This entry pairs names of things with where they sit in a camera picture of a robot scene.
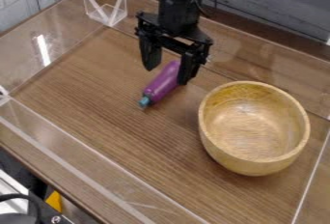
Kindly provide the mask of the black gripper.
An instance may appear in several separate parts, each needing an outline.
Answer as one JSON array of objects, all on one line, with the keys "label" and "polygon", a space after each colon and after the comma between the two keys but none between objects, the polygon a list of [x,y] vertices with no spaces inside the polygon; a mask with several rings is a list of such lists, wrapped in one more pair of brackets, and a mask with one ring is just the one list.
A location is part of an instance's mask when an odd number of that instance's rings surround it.
[{"label": "black gripper", "polygon": [[202,0],[161,0],[155,14],[137,13],[143,67],[151,71],[161,64],[163,48],[181,54],[179,85],[197,77],[213,46],[213,39],[199,28],[201,14]]}]

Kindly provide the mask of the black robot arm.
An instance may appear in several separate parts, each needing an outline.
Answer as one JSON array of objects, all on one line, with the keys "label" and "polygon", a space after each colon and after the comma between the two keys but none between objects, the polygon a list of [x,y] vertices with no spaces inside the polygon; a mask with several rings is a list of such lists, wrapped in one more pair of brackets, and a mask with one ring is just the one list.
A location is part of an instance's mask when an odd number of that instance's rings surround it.
[{"label": "black robot arm", "polygon": [[138,12],[135,16],[145,69],[161,64],[165,48],[171,50],[181,55],[179,85],[197,77],[213,46],[211,37],[199,28],[201,14],[202,0],[159,0],[155,14]]}]

